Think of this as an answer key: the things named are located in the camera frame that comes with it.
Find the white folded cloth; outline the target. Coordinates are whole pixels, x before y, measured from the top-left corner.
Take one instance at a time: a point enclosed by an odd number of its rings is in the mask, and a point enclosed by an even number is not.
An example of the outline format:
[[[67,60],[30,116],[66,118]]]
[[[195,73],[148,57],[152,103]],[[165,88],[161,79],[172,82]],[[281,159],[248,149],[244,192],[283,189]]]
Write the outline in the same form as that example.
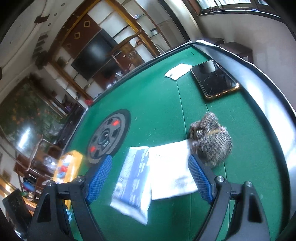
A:
[[[152,200],[183,196],[198,190],[188,168],[191,141],[149,148]]]

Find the yellow rimmed storage tray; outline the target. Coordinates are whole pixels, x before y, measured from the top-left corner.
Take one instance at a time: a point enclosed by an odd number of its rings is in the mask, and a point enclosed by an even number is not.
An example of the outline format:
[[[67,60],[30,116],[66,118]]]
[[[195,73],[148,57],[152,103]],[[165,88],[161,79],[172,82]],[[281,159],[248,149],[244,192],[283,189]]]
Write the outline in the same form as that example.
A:
[[[83,155],[76,150],[64,154],[58,161],[53,180],[57,184],[73,181],[78,174]]]

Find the grey round table centre disc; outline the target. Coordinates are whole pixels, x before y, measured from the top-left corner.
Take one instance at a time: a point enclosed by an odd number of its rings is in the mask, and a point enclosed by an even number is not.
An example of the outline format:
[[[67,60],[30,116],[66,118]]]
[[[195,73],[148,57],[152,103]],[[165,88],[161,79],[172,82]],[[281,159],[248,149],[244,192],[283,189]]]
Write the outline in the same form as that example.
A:
[[[114,156],[128,134],[130,123],[131,114],[127,109],[120,109],[108,115],[88,143],[88,163],[97,164],[105,154]]]

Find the black smartphone gold case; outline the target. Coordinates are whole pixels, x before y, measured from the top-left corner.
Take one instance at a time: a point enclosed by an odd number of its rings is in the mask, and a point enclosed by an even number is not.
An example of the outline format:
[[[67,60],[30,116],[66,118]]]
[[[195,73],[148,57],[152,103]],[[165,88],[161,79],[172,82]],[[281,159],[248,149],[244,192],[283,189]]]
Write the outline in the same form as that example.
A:
[[[214,60],[193,66],[191,73],[207,100],[222,97],[240,88],[239,82]]]

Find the white paper card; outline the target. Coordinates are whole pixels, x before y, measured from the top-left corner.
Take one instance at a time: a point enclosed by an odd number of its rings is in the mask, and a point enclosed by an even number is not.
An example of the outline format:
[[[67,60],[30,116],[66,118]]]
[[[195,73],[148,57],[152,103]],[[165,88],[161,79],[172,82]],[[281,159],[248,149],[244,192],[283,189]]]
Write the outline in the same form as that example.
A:
[[[188,73],[192,68],[192,65],[181,63],[174,68],[170,69],[165,73],[165,77],[168,77],[172,80],[178,80],[180,77]]]

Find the black flat television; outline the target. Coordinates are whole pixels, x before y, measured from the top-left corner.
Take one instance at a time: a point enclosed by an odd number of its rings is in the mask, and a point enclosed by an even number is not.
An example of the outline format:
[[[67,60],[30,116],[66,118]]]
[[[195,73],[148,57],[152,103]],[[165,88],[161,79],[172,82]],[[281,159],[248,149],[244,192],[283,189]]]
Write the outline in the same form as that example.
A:
[[[100,71],[105,78],[109,78],[121,71],[110,53],[116,45],[106,30],[101,29],[80,51],[71,66],[85,80],[89,80]]]

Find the wooden chair by window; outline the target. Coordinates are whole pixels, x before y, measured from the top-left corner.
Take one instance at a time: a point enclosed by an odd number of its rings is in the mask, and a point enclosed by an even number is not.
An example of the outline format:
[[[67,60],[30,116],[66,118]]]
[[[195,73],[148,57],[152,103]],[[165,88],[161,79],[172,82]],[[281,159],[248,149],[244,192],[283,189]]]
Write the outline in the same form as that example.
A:
[[[139,38],[141,33],[141,30],[138,30],[134,35],[125,38],[106,54],[106,57],[111,57],[116,62],[124,74],[145,63],[135,47],[130,43],[132,39]]]

